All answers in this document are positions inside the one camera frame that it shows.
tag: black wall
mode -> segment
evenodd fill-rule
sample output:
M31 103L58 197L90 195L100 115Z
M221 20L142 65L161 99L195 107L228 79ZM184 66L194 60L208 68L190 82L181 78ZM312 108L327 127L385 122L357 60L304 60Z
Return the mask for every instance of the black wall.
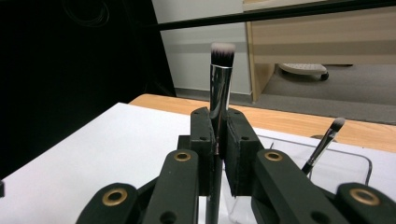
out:
M97 14L95 2L76 6L78 15ZM156 22L152 5L139 8L143 18L133 4L106 1L108 23L87 27L61 0L0 2L1 178L117 102L175 94L159 33L144 34L133 21ZM160 65L148 70L152 62Z

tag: black bracket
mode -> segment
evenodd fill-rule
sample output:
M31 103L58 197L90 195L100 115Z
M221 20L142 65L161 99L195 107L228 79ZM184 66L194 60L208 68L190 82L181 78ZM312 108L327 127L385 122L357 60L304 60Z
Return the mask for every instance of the black bracket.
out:
M4 182L3 180L0 180L0 198L3 198L5 195Z
M258 223L396 221L396 203L376 189L345 183L332 194L315 186L287 154L265 149L240 111L228 111L226 143L231 194L251 196ZM158 178L140 189L121 183L100 189L77 223L197 223L198 197L212 197L219 181L215 147L208 109L194 110L191 135L178 138ZM206 204L206 223L217 223L216 206Z

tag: black and white bristles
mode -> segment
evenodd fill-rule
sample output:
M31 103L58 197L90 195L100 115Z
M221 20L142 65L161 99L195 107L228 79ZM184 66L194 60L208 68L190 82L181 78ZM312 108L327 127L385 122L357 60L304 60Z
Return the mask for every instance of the black and white bristles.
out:
M338 131L340 131L340 129L343 127L343 125L344 125L345 122L346 122L345 119L343 119L343 118L337 118L337 119L335 119L335 120L332 122L332 126L330 126L330 128L331 128L333 131L338 132Z
M233 67L235 45L230 43L212 43L212 65Z

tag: black rod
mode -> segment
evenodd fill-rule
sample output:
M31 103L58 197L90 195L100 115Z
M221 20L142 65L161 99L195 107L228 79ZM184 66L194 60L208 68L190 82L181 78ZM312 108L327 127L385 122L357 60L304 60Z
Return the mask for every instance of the black rod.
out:
M221 175L223 161L219 156L215 156L215 170L213 172L210 194L206 197L205 224L218 224L219 203L221 194Z
M354 11L378 7L396 6L396 1L385 0L332 0L295 6L258 9L231 15L207 17L195 20L172 21L159 24L142 25L149 30L175 30L209 25L221 25L246 21L265 21L292 17L312 16L336 12Z

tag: makeup brush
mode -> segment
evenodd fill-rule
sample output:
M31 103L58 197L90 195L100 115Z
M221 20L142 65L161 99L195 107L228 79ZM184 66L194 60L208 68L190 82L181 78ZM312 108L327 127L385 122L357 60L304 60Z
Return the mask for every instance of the makeup brush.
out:
M227 110L230 100L231 76L235 45L212 43L210 64L210 118L218 143L215 154L222 157L221 139L227 129Z
M320 140L317 148L315 151L312 153L311 157L309 160L305 163L302 171L308 175L312 169L314 168L316 162L318 161L319 157L323 154L324 150L327 148L327 146L332 142L332 140L335 138L335 136L338 134L340 129L343 127L345 123L345 119L343 118L337 118L332 122L332 125L330 128L327 130L327 132L324 134L323 138Z
M225 154L227 133L227 110L230 100L231 74L235 45L212 43L210 64L210 119L216 136L214 152L214 171L209 177L210 193L206 197L205 223L217 224L219 220L219 199L221 189L222 165Z

